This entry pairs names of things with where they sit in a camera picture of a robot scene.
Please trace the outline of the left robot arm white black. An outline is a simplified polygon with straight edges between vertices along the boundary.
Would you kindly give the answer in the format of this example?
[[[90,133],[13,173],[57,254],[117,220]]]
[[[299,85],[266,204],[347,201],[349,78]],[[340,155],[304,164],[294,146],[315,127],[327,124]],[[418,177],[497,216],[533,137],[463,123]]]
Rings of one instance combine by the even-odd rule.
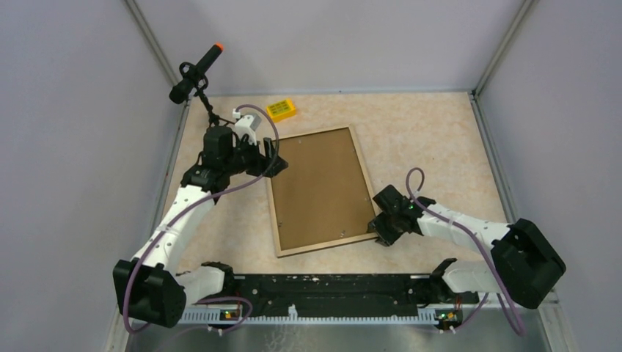
[[[130,260],[119,260],[113,268],[117,303],[127,332],[174,327],[188,305],[208,296],[218,303],[232,299],[235,283],[227,278],[223,266],[207,264],[180,274],[181,256],[221,197],[287,169],[280,149],[277,131],[273,138],[258,142],[251,127],[207,128],[202,149],[184,172],[161,223]]]

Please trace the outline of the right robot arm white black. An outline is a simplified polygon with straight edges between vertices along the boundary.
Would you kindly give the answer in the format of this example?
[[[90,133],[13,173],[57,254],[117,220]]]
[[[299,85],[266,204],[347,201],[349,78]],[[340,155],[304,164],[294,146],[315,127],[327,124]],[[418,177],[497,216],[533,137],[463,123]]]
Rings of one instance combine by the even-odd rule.
[[[373,197],[379,214],[368,229],[384,246],[402,235],[439,238],[477,252],[481,261],[446,260],[430,282],[431,295],[449,302],[459,293],[494,293],[536,309],[567,271],[536,224],[486,221],[451,210],[434,199],[411,199],[389,185]]]

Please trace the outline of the yellow green toy block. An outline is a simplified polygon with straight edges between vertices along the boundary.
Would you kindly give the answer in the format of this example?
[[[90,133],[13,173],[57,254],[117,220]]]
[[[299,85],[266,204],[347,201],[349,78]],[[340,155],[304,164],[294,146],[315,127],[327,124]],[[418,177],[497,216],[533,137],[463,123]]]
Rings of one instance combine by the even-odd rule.
[[[274,123],[297,115],[298,110],[290,98],[267,105],[266,112]]]

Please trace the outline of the small black tripod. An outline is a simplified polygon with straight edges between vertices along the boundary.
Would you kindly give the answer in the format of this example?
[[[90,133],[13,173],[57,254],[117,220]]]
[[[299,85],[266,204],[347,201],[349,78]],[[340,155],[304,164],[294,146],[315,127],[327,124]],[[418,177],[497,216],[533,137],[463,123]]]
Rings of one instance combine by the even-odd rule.
[[[233,125],[232,121],[226,120],[214,112],[213,106],[211,105],[207,95],[205,94],[205,89],[197,89],[196,92],[194,93],[194,96],[200,99],[200,101],[202,102],[203,106],[205,107],[208,113],[208,127],[209,128],[220,126],[220,125],[221,126]]]

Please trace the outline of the black microphone orange tip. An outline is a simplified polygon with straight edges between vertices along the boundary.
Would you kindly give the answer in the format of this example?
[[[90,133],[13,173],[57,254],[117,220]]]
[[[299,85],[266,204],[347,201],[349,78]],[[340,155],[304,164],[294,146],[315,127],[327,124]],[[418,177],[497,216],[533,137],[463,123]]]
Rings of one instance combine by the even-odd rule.
[[[189,98],[193,89],[198,92],[204,89],[208,84],[205,74],[223,51],[221,43],[214,43],[198,63],[182,62],[179,67],[182,79],[171,89],[169,99],[175,104],[181,104]]]

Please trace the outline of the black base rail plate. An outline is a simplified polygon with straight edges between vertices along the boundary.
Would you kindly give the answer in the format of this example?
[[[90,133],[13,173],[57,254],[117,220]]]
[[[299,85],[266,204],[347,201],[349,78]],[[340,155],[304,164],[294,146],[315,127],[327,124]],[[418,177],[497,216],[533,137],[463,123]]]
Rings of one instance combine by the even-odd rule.
[[[420,309],[456,302],[477,304],[476,293],[454,293],[428,274],[234,274],[217,297],[251,302],[253,318],[414,317]]]

